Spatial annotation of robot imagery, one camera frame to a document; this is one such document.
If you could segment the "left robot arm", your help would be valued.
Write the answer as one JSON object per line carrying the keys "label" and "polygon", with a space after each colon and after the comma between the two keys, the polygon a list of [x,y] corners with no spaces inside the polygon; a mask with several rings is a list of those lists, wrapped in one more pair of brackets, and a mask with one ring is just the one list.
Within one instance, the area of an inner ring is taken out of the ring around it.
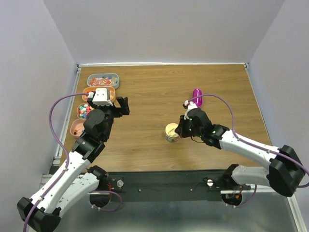
{"label": "left robot arm", "polygon": [[17,209],[24,222],[23,231],[31,227],[36,232],[53,232],[61,218],[84,195],[103,192],[110,199],[112,191],[108,174],[91,163],[105,148],[115,118],[129,115],[127,97],[117,97],[120,104],[88,97],[94,108],[84,122],[84,131],[76,140],[66,159],[47,183],[30,198],[21,198]]}

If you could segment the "pink tray of candies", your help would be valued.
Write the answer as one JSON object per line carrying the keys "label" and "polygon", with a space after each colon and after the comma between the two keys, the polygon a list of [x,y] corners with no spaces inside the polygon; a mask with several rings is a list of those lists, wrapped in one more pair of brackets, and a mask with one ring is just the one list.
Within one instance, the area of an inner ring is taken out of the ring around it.
{"label": "pink tray of candies", "polygon": [[81,104],[77,108],[77,117],[80,119],[86,119],[87,115],[93,110],[94,108],[90,106],[88,103]]}

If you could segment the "pink tray of lollipops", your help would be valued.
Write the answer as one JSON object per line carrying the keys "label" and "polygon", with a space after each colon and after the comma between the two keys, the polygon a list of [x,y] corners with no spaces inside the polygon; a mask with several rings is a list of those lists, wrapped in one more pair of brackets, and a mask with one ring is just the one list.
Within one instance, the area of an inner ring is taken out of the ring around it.
{"label": "pink tray of lollipops", "polygon": [[80,137],[82,133],[84,132],[84,122],[85,122],[85,119],[77,119],[73,121],[70,127],[70,134],[74,138]]}

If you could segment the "magenta plastic scoop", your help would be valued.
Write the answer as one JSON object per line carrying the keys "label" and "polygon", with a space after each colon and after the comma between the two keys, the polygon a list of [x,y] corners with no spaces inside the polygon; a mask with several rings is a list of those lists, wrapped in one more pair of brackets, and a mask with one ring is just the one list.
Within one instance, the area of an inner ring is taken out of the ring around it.
{"label": "magenta plastic scoop", "polygon": [[193,90],[192,98],[193,98],[193,103],[196,104],[197,107],[201,107],[203,104],[203,97],[201,96],[202,90],[199,88],[195,88]]}

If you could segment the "white jar lid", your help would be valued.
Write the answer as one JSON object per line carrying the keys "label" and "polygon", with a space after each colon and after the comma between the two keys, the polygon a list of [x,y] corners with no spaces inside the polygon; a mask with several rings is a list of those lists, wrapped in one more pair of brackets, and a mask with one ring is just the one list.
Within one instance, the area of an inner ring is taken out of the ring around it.
{"label": "white jar lid", "polygon": [[169,124],[167,124],[166,127],[165,127],[165,134],[168,137],[171,137],[171,138],[178,137],[179,135],[175,132],[177,127],[178,127],[177,123],[169,123]]}

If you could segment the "clear plastic jar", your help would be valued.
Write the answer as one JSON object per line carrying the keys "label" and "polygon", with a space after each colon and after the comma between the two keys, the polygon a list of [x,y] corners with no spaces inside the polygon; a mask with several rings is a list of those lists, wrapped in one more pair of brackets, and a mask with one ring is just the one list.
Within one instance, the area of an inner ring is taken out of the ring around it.
{"label": "clear plastic jar", "polygon": [[174,131],[165,133],[165,139],[166,139],[166,141],[168,141],[170,143],[177,142],[179,140],[179,138],[180,138],[180,136],[177,133],[175,133]]}

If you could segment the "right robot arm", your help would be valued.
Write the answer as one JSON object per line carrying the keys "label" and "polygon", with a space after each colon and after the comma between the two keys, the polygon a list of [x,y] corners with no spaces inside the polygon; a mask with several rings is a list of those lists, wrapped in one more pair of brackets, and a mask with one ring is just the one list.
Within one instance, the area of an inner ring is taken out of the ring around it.
{"label": "right robot arm", "polygon": [[208,146],[234,152],[260,164],[260,167],[231,165],[222,177],[222,184],[227,189],[255,184],[271,187],[278,194],[291,197],[305,176],[302,163],[292,147],[265,145],[238,135],[228,127],[212,124],[200,108],[181,115],[175,132],[182,138],[198,137]]}

